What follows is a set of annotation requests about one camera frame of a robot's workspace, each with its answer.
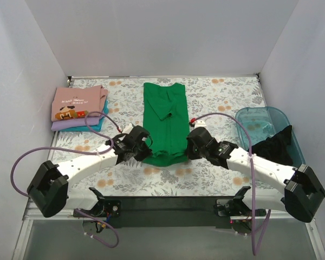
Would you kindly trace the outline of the green t shirt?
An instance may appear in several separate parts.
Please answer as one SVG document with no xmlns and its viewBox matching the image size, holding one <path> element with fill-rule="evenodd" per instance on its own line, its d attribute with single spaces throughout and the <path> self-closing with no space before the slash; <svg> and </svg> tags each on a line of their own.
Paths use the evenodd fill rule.
<svg viewBox="0 0 325 260">
<path fill-rule="evenodd" d="M 152 150 L 152 155 L 144 163 L 167 167 L 187 161 L 190 129 L 183 84 L 160 86 L 144 83 L 143 128 L 150 133 L 146 143 Z"/>
</svg>

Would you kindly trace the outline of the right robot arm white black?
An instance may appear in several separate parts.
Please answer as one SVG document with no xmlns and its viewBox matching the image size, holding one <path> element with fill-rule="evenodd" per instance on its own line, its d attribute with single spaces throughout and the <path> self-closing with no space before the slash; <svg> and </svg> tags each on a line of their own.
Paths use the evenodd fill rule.
<svg viewBox="0 0 325 260">
<path fill-rule="evenodd" d="M 236 144 L 218 142 L 204 127 L 188 135 L 186 154 L 190 160 L 204 158 L 212 165 L 247 174 L 271 186 L 265 192 L 244 186 L 230 200 L 218 201 L 218 210 L 225 216 L 245 216 L 256 209 L 278 210 L 310 223 L 325 198 L 325 189 L 311 167 L 295 168 L 249 155 Z"/>
</svg>

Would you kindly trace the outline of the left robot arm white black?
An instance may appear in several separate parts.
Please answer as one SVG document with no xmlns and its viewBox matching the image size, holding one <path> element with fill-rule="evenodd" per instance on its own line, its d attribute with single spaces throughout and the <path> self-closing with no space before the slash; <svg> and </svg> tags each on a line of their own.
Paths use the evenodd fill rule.
<svg viewBox="0 0 325 260">
<path fill-rule="evenodd" d="M 134 158 L 143 161 L 152 154 L 146 139 L 150 133 L 141 126 L 127 126 L 122 133 L 106 141 L 89 155 L 82 155 L 58 164 L 42 163 L 27 189 L 27 194 L 44 217 L 64 209 L 79 209 L 97 217 L 104 213 L 104 196 L 94 187 L 74 187 L 82 179 L 105 168 Z"/>
</svg>

